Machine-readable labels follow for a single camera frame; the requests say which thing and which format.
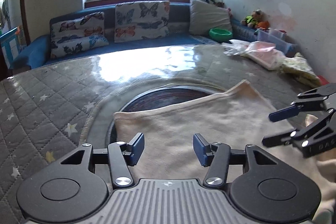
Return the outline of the cream white garment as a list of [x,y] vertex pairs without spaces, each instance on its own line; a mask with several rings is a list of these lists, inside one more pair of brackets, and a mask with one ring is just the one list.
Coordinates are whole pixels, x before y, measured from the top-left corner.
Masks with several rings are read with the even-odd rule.
[[159,109],[116,112],[117,138],[130,141],[138,132],[145,148],[131,169],[135,179],[204,178],[203,168],[193,150],[193,135],[208,142],[219,141],[233,149],[247,144],[261,145],[262,138],[291,129],[287,121],[268,119],[272,104],[243,80],[224,93]]

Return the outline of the pink white clothes bag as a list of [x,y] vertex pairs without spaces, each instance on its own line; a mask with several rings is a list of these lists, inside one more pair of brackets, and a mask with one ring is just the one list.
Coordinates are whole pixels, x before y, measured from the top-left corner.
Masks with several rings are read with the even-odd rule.
[[279,69],[286,58],[282,51],[276,49],[274,43],[231,39],[228,43],[222,43],[222,46],[225,55],[246,57],[268,71]]

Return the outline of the yellow floral folded blanket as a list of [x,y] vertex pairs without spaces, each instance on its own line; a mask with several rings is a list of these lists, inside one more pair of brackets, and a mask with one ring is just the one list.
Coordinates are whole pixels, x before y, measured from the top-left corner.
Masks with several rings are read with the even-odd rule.
[[314,73],[312,67],[301,53],[296,53],[294,57],[283,59],[280,69],[283,73],[294,77],[298,82],[311,88],[321,86],[321,80]]

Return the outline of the round black induction cooktop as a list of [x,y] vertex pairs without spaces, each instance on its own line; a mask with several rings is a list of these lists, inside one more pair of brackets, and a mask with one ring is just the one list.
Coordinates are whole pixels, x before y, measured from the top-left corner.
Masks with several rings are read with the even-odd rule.
[[183,103],[211,94],[223,92],[223,89],[197,84],[166,85],[147,90],[125,104],[119,111],[131,113],[154,110],[165,106]]

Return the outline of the clear plastic storage box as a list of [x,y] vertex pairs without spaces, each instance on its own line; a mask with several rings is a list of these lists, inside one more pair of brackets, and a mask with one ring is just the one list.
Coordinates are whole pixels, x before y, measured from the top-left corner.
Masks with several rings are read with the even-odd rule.
[[278,29],[270,28],[269,30],[257,29],[255,31],[258,41],[273,43],[276,50],[281,51],[287,57],[293,57],[298,52],[298,47],[287,41],[287,34]]

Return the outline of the grey quilted star table cover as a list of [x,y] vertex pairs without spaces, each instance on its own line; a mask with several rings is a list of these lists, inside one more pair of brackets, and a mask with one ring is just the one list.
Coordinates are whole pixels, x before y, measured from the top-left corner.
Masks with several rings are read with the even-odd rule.
[[321,202],[316,166],[289,146],[231,148],[225,188],[132,173],[134,186],[112,186],[114,114],[132,98],[181,84],[224,93],[243,80],[273,111],[301,91],[220,45],[113,52],[3,80],[1,223],[311,223]]

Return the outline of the green plastic basin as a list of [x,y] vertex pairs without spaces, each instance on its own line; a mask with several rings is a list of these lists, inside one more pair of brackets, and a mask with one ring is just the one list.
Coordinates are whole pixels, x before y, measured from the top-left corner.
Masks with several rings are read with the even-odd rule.
[[233,38],[231,31],[222,28],[212,28],[209,30],[209,36],[216,42],[229,42]]

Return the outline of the teddy bear plush toy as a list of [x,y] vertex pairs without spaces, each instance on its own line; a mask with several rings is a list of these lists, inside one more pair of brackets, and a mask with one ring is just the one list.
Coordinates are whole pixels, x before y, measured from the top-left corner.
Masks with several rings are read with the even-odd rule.
[[240,24],[254,30],[261,29],[263,31],[270,28],[270,23],[267,20],[263,20],[264,14],[260,9],[252,12],[251,15],[246,16]]

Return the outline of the grey pillow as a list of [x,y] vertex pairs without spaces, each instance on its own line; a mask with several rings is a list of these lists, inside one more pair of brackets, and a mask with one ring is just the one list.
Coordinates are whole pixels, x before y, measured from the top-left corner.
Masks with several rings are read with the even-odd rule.
[[205,1],[190,0],[189,33],[207,35],[212,28],[232,31],[229,11]]

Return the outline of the left butterfly cushion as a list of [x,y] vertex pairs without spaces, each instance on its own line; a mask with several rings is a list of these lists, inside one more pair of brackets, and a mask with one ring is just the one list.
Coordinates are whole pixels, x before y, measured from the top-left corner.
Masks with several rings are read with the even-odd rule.
[[51,25],[51,58],[75,55],[109,45],[105,37],[105,14],[94,12]]

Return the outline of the butterfly cushion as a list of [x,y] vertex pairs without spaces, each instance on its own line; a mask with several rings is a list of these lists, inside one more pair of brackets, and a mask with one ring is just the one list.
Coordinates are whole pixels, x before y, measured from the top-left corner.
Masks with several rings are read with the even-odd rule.
[[138,1],[116,5],[114,41],[124,43],[168,36],[169,12],[169,1]]
[[51,58],[75,55],[109,45],[105,37],[105,14],[94,12],[51,25]]

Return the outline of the right butterfly cushion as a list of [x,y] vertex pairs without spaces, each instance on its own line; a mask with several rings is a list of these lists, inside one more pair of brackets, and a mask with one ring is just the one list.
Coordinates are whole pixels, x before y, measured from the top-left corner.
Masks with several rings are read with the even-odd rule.
[[169,12],[169,1],[138,1],[116,5],[114,41],[124,43],[168,36]]

